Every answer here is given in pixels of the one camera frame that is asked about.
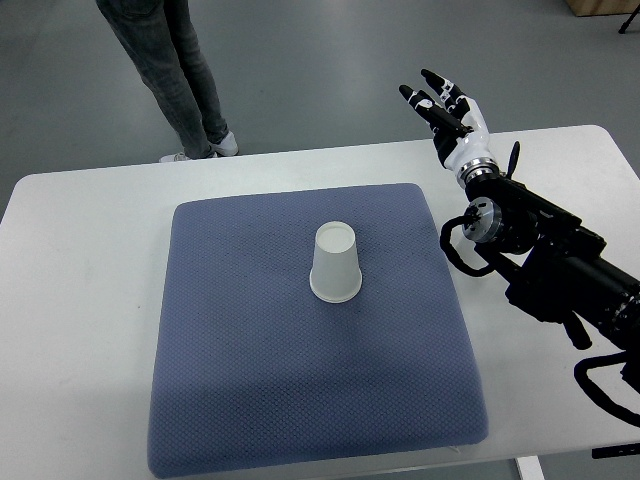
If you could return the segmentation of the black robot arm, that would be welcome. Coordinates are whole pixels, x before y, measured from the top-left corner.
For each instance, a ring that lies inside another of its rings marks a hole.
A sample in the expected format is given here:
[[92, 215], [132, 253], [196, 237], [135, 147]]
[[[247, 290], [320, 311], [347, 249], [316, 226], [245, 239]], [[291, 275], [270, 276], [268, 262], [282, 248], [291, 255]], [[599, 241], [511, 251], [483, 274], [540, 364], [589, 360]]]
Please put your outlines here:
[[579, 217], [513, 180], [519, 152], [513, 147], [506, 172], [488, 158], [462, 167], [458, 179], [469, 201], [463, 231], [487, 264], [456, 267], [473, 277], [501, 275], [513, 306], [562, 325], [578, 349], [591, 345], [590, 324], [619, 349], [637, 350], [638, 279], [602, 258], [605, 240]]

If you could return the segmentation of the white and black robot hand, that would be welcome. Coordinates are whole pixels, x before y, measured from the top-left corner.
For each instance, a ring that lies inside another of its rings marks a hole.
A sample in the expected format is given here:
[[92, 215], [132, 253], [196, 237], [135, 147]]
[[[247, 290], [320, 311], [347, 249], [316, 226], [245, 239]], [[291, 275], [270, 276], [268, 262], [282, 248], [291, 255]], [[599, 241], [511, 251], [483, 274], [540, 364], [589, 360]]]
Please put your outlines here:
[[422, 69], [421, 75], [434, 91], [434, 98], [407, 85], [400, 85], [399, 92], [432, 131], [442, 166], [456, 175], [462, 187], [474, 170], [498, 172], [489, 149], [489, 130], [477, 102], [437, 73]]

